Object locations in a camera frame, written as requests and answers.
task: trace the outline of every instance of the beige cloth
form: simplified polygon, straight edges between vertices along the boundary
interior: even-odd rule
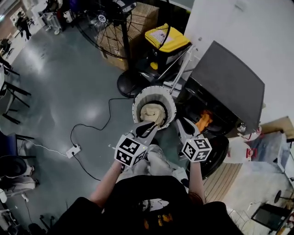
[[[140,118],[142,121],[155,122],[156,125],[161,127],[165,118],[164,108],[158,104],[146,104],[141,109]]]

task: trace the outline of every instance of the white bowl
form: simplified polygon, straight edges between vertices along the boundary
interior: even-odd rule
[[[149,86],[143,89],[135,98],[132,112],[133,120],[135,123],[140,123],[140,112],[144,105],[152,103],[152,101],[159,101],[164,105],[166,109],[167,119],[162,127],[159,130],[167,128],[170,123],[175,119],[176,107],[173,97],[171,96],[168,89],[162,86]]]

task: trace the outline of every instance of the gray floor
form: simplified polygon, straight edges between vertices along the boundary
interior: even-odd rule
[[[70,131],[77,123],[98,128],[107,121],[110,98],[121,97],[116,81],[121,71],[104,61],[75,29],[69,28],[55,36],[40,30],[33,35],[13,63],[21,74],[21,88],[32,93],[24,97],[29,109],[16,101],[19,113],[12,113],[22,124],[3,118],[0,128],[5,134],[16,132],[35,137],[35,143],[66,153],[72,147]],[[121,134],[132,126],[132,100],[112,101],[112,118],[103,131],[77,127],[73,140],[81,145],[78,158],[94,176],[101,178],[113,162],[115,146]],[[33,222],[41,225],[39,216],[60,217],[79,196],[87,197],[97,181],[90,178],[72,158],[40,147],[30,154],[40,185],[27,193]],[[28,211],[21,196],[9,198],[7,205],[21,224],[29,224]]]

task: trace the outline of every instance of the black cable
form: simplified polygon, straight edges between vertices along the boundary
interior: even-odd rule
[[[82,123],[79,123],[79,124],[76,124],[71,133],[70,133],[70,141],[72,142],[72,144],[75,146],[75,144],[73,143],[73,140],[72,140],[72,134],[73,134],[73,131],[74,129],[77,127],[77,126],[85,126],[85,127],[90,127],[90,128],[93,128],[93,129],[96,129],[96,130],[104,130],[104,128],[106,128],[106,126],[108,125],[110,119],[111,119],[111,111],[110,111],[110,101],[113,101],[113,100],[128,100],[129,98],[111,98],[108,100],[108,110],[109,110],[109,119],[107,120],[107,122],[105,123],[105,125],[102,127],[102,128],[97,128],[97,127],[93,127],[93,126],[88,126],[88,125],[85,125],[85,124],[82,124]]]
[[[27,207],[27,209],[28,209],[27,201],[24,200],[24,203],[26,204],[26,207]],[[29,209],[28,209],[28,217],[29,217],[29,220],[31,221],[31,223],[33,224],[33,221],[32,221],[32,219],[31,219],[31,214],[29,213]]]
[[[93,179],[101,181],[100,179],[95,178],[93,175],[91,175],[89,172],[86,171],[86,169],[83,167],[82,163],[79,161],[79,159],[77,159],[77,161],[79,162],[79,164],[81,165],[82,169],[89,175],[91,176]]]

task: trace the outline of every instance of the black t-shirt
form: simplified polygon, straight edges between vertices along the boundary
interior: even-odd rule
[[[144,201],[162,199],[157,210]],[[193,233],[242,234],[227,214],[222,202],[203,205],[172,176],[135,176],[119,181],[104,212],[95,203],[78,198],[60,217],[49,234],[128,234]]]
[[[16,27],[20,27],[22,30],[25,30],[26,28],[28,28],[28,23],[24,18],[19,17],[17,19]]]

